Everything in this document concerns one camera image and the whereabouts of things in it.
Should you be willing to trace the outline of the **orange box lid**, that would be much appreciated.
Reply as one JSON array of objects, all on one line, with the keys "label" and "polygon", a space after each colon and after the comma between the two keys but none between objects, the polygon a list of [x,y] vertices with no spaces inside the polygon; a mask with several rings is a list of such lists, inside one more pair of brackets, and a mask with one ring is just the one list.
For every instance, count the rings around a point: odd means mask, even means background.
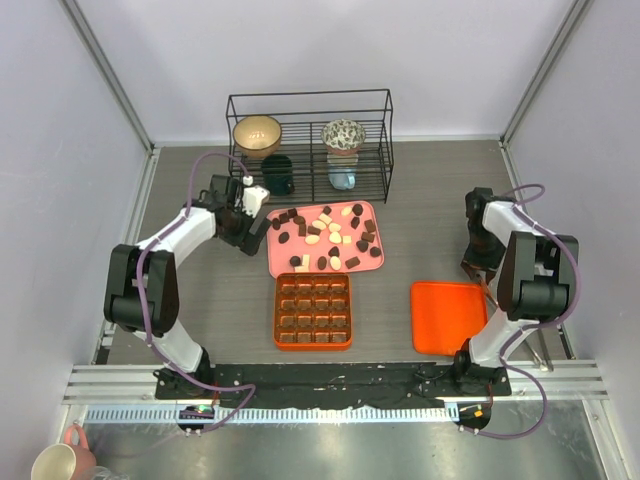
[{"label": "orange box lid", "polygon": [[488,322],[485,295],[472,283],[420,281],[410,288],[414,349],[453,356]]}]

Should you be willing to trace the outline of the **pink tray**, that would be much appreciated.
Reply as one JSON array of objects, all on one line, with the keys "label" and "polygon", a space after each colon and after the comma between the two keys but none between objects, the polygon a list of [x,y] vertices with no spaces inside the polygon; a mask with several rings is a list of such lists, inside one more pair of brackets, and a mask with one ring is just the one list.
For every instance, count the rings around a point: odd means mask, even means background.
[{"label": "pink tray", "polygon": [[268,215],[269,273],[356,273],[384,263],[373,205],[364,200],[297,206]]}]

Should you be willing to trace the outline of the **orange chocolate box tray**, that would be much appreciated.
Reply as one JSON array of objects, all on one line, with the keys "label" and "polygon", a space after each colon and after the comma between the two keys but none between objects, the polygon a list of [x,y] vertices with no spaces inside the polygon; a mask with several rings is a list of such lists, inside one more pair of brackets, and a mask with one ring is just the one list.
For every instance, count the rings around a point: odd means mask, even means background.
[{"label": "orange chocolate box tray", "polygon": [[346,351],[353,340],[351,282],[345,273],[277,277],[273,340],[281,351]]}]

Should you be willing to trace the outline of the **metal tongs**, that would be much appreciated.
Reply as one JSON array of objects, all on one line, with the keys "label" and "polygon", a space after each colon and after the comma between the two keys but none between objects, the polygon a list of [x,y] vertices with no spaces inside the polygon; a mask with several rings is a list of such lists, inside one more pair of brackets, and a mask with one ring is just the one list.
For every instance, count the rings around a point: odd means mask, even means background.
[{"label": "metal tongs", "polygon": [[510,322],[506,313],[499,307],[485,278],[476,275],[474,280],[481,287],[491,312],[486,326],[471,339],[470,351],[474,361],[483,366],[498,366],[499,349],[512,334],[520,333],[521,336],[506,348],[502,357],[505,360],[514,359],[517,354],[522,354],[541,372],[552,372],[554,366],[545,335],[536,330],[524,333],[518,330],[515,322]]}]

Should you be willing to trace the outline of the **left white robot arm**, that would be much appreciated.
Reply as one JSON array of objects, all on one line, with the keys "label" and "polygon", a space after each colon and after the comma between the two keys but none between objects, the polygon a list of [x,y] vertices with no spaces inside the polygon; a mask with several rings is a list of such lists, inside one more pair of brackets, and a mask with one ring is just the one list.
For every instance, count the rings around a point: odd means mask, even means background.
[{"label": "left white robot arm", "polygon": [[271,227],[271,221],[260,216],[269,198],[269,191],[251,176],[238,180],[214,175],[209,188],[188,197],[157,233],[136,244],[119,244],[111,252],[105,319],[143,340],[190,398],[203,398],[215,387],[206,349],[178,319],[178,268],[212,239],[256,255]]}]

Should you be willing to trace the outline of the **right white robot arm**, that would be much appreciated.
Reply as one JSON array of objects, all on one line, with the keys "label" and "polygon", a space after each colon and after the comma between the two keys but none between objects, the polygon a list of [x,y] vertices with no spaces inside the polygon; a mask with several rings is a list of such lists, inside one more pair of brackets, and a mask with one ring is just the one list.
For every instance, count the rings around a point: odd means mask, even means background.
[{"label": "right white robot arm", "polygon": [[566,319],[579,298],[579,241],[555,233],[508,195],[476,187],[465,195],[469,243],[461,264],[497,278],[497,307],[454,356],[451,380],[465,395],[507,380],[506,360],[535,330]]}]

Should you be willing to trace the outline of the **dark green mug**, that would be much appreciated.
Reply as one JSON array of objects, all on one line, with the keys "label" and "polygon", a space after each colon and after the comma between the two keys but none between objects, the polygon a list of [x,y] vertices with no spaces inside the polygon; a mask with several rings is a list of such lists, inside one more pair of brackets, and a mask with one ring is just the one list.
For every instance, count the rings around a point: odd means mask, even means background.
[{"label": "dark green mug", "polygon": [[291,159],[282,154],[273,154],[261,162],[265,187],[273,196],[287,196],[295,191]]}]

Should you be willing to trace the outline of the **tan bowl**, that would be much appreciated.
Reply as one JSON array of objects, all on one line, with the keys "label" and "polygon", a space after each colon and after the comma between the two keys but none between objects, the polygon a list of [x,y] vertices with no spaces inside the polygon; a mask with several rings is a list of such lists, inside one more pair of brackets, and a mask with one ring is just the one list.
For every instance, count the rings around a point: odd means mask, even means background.
[{"label": "tan bowl", "polygon": [[271,116],[252,115],[239,121],[232,135],[235,145],[246,157],[261,159],[279,149],[282,127]]}]

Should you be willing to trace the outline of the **light blue mug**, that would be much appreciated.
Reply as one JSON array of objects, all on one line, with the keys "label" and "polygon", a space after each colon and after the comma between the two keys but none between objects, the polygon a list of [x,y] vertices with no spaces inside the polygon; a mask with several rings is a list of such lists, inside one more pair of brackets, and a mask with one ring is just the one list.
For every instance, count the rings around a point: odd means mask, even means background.
[{"label": "light blue mug", "polygon": [[356,170],[352,167],[331,166],[328,179],[331,186],[337,190],[352,190],[356,186]]}]

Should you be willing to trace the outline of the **floral patterned bowl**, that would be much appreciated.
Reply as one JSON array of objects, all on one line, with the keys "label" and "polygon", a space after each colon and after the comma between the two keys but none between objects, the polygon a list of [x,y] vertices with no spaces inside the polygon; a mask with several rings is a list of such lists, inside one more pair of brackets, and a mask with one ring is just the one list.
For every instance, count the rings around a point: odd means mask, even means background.
[{"label": "floral patterned bowl", "polygon": [[366,131],[356,121],[337,119],[323,127],[321,139],[329,153],[341,156],[353,155],[364,144]]}]

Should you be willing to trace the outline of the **pink mug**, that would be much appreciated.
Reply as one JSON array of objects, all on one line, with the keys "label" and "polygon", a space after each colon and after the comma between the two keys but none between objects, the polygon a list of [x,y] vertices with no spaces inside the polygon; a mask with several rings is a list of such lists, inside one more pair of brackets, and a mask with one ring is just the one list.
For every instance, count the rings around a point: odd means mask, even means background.
[{"label": "pink mug", "polygon": [[45,448],[34,461],[30,478],[32,480],[71,480],[97,466],[91,452],[84,429],[70,425],[61,443]]}]

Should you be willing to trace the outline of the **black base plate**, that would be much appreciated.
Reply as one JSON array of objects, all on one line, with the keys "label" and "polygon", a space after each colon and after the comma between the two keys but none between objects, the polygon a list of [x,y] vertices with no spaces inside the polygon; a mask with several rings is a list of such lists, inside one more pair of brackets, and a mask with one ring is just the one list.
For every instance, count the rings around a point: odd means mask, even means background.
[{"label": "black base plate", "polygon": [[153,372],[158,400],[217,400],[235,408],[246,398],[239,386],[253,384],[247,406],[253,409],[344,410],[431,408],[445,397],[506,397],[512,393],[503,368],[473,367],[465,373],[451,364],[316,363],[220,364],[210,382],[213,392],[198,387],[167,368]]}]

